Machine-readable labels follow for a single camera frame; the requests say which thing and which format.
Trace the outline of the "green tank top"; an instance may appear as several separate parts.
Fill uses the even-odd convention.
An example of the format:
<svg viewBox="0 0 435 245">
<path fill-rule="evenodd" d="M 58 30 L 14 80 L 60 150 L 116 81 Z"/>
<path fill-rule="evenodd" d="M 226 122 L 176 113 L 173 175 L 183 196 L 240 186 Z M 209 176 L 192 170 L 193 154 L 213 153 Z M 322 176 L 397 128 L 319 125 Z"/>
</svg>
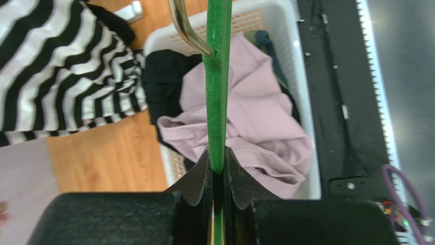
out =
<svg viewBox="0 0 435 245">
<path fill-rule="evenodd" d="M 269 34 L 264 30 L 251 30 L 244 32 L 244 36 L 258 49 L 272 58 L 272 67 L 277 81 L 283 92 L 288 92 L 288 82 L 279 64 L 275 48 Z"/>
</svg>

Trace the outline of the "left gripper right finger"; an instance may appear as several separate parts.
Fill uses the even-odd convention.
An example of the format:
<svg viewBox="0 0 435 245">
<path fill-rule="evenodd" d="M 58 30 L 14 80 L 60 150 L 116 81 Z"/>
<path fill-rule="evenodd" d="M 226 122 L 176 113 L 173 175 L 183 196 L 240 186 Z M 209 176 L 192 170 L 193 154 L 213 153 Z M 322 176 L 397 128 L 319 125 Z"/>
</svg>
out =
<svg viewBox="0 0 435 245">
<path fill-rule="evenodd" d="M 398 244 L 389 219 L 368 201 L 285 200 L 225 149 L 226 244 Z"/>
</svg>

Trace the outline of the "black tank top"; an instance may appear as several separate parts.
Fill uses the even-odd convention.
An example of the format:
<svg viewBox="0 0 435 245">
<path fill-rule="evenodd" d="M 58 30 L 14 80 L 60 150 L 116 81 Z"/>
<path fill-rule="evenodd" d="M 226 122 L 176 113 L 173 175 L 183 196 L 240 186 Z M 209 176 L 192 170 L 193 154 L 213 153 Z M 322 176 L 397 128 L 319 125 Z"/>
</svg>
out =
<svg viewBox="0 0 435 245">
<path fill-rule="evenodd" d="M 183 77 L 201 62 L 200 54 L 185 56 L 172 50 L 155 51 L 146 57 L 141 79 L 150 123 L 156 128 L 158 142 L 173 151 L 175 148 L 163 141 L 157 120 L 162 116 L 177 117 L 182 113 L 179 100 Z"/>
</svg>

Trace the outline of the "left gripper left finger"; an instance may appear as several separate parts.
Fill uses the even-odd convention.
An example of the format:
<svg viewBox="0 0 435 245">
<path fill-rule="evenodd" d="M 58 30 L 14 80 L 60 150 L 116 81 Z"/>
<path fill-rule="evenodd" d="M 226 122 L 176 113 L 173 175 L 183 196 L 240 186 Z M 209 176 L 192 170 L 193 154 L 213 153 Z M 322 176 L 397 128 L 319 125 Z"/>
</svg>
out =
<svg viewBox="0 0 435 245">
<path fill-rule="evenodd" d="M 162 192 L 71 192 L 47 206 L 29 244 L 211 244 L 209 151 Z"/>
</svg>

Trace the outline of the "dark top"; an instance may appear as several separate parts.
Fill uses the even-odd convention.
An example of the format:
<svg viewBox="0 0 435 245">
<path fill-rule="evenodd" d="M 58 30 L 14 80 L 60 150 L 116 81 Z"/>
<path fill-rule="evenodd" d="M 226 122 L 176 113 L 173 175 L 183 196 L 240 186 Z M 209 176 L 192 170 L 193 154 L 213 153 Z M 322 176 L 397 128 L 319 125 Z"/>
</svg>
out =
<svg viewBox="0 0 435 245">
<path fill-rule="evenodd" d="M 162 116 L 157 126 L 164 142 L 198 161 L 209 144 L 204 64 L 183 77 L 180 105 L 180 115 Z M 313 158 L 311 139 L 293 117 L 272 58 L 243 33 L 233 36 L 230 44 L 226 145 L 249 174 L 283 199 L 294 196 Z"/>
</svg>

